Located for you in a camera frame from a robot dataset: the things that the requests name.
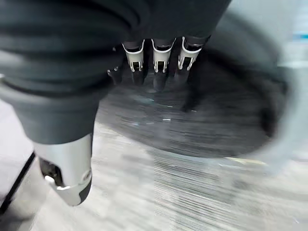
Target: black cable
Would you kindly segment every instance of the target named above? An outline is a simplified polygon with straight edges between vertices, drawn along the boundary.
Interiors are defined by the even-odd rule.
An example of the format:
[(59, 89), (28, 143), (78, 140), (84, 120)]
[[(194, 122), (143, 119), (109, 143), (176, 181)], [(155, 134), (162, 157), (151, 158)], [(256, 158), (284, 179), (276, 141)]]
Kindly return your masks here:
[(21, 169), (19, 175), (17, 176), (13, 186), (11, 187), (10, 191), (8, 192), (6, 197), (4, 198), (3, 203), (0, 206), (0, 215), (5, 213), (5, 211), (8, 209), (8, 207), (9, 207), (11, 201), (12, 201), (12, 198), (13, 198), (15, 192), (17, 191), (17, 189), (20, 186), (23, 178), (25, 177), (25, 175), (29, 171), (29, 169), (31, 167), (31, 164), (33, 163), (34, 158), (35, 158), (35, 154), (33, 152), (30, 155), (30, 157), (27, 159), (25, 165), (23, 166), (23, 168)]

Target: gray concrete floor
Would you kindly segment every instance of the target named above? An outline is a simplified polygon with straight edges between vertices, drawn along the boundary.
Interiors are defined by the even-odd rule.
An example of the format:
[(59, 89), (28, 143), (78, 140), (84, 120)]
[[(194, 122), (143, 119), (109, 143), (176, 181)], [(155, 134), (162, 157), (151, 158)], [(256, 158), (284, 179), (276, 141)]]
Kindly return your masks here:
[(12, 107), (0, 101), (0, 205), (32, 151)]
[(189, 161), (96, 123), (88, 199), (68, 207), (43, 182), (35, 162), (4, 230), (305, 231), (307, 148), (267, 175)]

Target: floor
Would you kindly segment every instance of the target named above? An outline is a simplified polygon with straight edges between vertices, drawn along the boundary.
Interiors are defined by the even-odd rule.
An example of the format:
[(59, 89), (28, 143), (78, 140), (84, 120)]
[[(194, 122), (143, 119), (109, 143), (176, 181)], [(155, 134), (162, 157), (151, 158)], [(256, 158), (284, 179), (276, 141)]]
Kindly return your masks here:
[[(136, 121), (144, 118), (142, 113), (151, 112), (153, 105), (150, 105), (151, 109), (145, 104), (134, 110), (135, 105), (127, 101), (114, 101), (121, 91), (118, 88), (102, 101), (98, 112), (93, 140), (93, 185), (87, 200), (78, 207), (68, 207), (43, 182), (38, 163), (34, 162), (16, 199), (2, 218), (1, 231), (308, 229), (307, 144), (294, 150), (291, 158), (271, 174), (267, 171), (271, 166), (250, 169), (245, 162), (227, 165), (222, 161), (224, 158), (201, 161), (203, 158), (174, 154), (157, 149), (159, 145), (166, 145), (159, 141), (180, 138), (191, 141), (191, 135), (180, 131), (182, 128), (200, 131), (201, 128), (197, 129), (196, 123), (193, 123), (198, 117), (189, 124), (185, 119), (182, 122), (176, 120), (178, 130), (175, 133), (171, 132), (175, 129), (174, 124), (159, 133), (158, 128), (165, 128), (161, 123), (173, 123), (174, 119), (153, 120), (159, 117), (157, 112), (166, 115), (160, 103), (156, 105), (156, 116), (150, 117), (150, 123), (155, 126), (140, 123), (136, 128)], [(135, 100), (147, 103), (142, 97)], [(126, 110), (136, 114), (119, 115), (122, 111), (112, 108), (112, 102), (113, 105), (128, 105)], [(105, 118), (106, 114), (113, 115), (113, 119)], [(123, 132), (125, 129), (127, 134), (132, 130), (139, 133), (128, 137)], [(154, 142), (152, 146), (142, 139), (142, 135), (148, 134)]]
[(12, 107), (0, 101), (0, 205), (32, 151)]

